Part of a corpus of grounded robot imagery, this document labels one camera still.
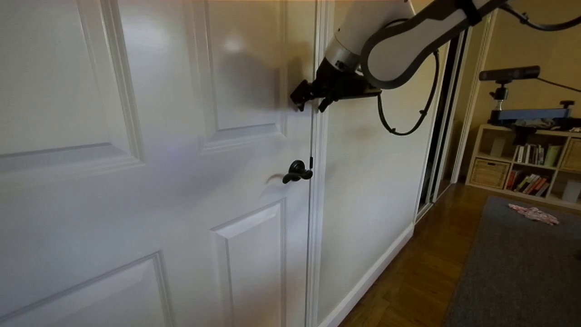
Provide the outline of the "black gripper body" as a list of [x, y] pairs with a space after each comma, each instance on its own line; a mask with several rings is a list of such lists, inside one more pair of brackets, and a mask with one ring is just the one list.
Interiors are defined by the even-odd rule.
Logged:
[[366, 99], [380, 95], [380, 90], [371, 86], [364, 77], [355, 72], [337, 70], [329, 61], [324, 61], [317, 72], [317, 79], [311, 83], [313, 101], [324, 101], [333, 97], [339, 101]]

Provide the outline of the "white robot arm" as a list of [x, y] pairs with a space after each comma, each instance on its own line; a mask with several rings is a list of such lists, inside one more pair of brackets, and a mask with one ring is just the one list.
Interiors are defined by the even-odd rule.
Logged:
[[319, 101], [320, 112], [346, 99], [375, 97], [408, 84], [424, 61], [496, 10], [540, 32], [571, 30], [580, 17], [560, 25], [535, 25], [509, 0], [357, 0], [335, 34], [313, 83], [304, 81], [291, 101], [299, 110]]

